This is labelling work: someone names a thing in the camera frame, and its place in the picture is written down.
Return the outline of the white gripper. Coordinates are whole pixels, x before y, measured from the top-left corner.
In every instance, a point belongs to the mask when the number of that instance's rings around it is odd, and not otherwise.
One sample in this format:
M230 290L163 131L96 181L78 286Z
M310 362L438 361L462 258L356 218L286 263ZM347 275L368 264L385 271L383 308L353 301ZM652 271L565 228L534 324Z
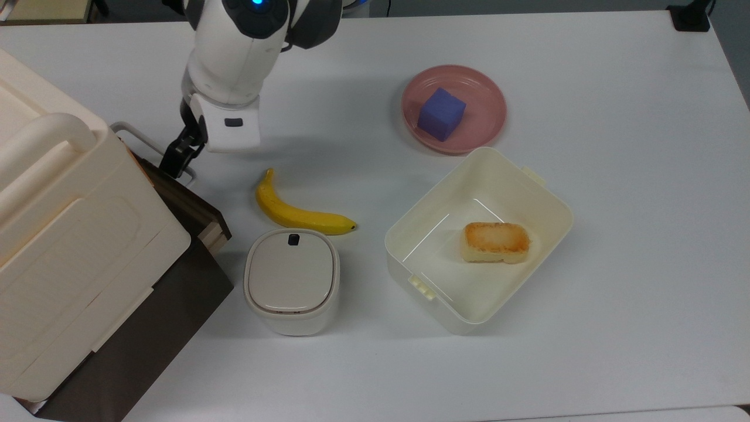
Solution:
M261 145L260 97L243 107L221 107L195 93L180 102L184 128L166 148L159 170L179 179L191 161L206 149L214 153L249 152Z

